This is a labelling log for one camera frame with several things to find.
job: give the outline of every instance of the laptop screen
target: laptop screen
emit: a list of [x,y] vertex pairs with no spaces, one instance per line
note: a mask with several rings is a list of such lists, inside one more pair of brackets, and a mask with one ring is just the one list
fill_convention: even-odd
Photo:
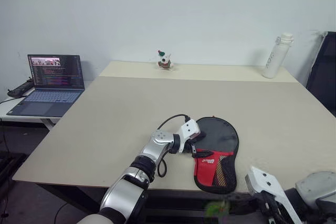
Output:
[[79,55],[28,55],[36,89],[84,90]]

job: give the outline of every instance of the floor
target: floor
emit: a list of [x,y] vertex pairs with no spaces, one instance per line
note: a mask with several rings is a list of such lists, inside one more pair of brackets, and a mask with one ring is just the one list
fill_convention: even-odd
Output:
[[[13,153],[25,153],[29,155],[48,133],[46,128],[13,127],[6,126],[5,136],[8,148]],[[5,151],[0,127],[0,151]],[[65,202],[41,187],[27,182],[11,182],[8,193],[7,212],[9,216],[0,224],[37,224],[54,223],[54,217]],[[85,193],[97,202],[100,202],[105,189],[81,188]],[[0,213],[3,213],[6,203],[7,183],[0,188]],[[66,205],[60,211],[56,224],[75,224],[86,214],[77,208]],[[229,216],[222,223],[265,223],[261,214],[246,216]]]

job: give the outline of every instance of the laptop keyboard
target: laptop keyboard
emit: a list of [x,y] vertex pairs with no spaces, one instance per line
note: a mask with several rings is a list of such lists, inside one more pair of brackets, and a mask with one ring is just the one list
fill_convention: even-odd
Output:
[[39,91],[31,93],[26,102],[71,102],[73,103],[80,92],[49,92]]

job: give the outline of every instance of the table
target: table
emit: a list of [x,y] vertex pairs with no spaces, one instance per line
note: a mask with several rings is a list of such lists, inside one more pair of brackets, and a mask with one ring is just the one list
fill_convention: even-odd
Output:
[[[87,88],[89,86],[89,84],[92,81],[84,81],[84,85]],[[34,91],[34,88],[29,89],[27,92],[24,93],[24,95],[29,95],[30,93],[32,93]],[[15,100],[11,100],[12,97],[7,97],[7,99],[4,103],[0,104],[0,118],[5,119],[5,120],[22,120],[22,119],[33,119],[33,120],[40,120],[47,129],[51,130],[55,123],[57,122],[60,117],[54,117],[54,116],[26,116],[26,115],[7,115],[6,113],[8,113],[8,111],[10,111],[12,108],[14,108],[20,101],[22,101],[24,98],[18,98]]]
[[[234,126],[240,141],[237,191],[247,191],[250,165],[274,174],[284,189],[312,172],[335,171],[335,117],[284,68],[274,79],[260,73],[258,67],[177,65],[167,71],[153,63],[113,61],[13,179],[58,185],[63,198],[69,195],[64,185],[109,187],[151,132],[178,113],[215,115]],[[174,132],[182,123],[176,119],[164,128]],[[166,177],[156,177],[150,188],[199,191],[190,155],[165,160]]]

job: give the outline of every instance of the laptop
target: laptop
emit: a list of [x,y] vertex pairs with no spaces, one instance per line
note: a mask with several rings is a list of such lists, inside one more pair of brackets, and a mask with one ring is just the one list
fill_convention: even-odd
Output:
[[28,55],[35,90],[7,115],[61,117],[85,90],[79,55]]

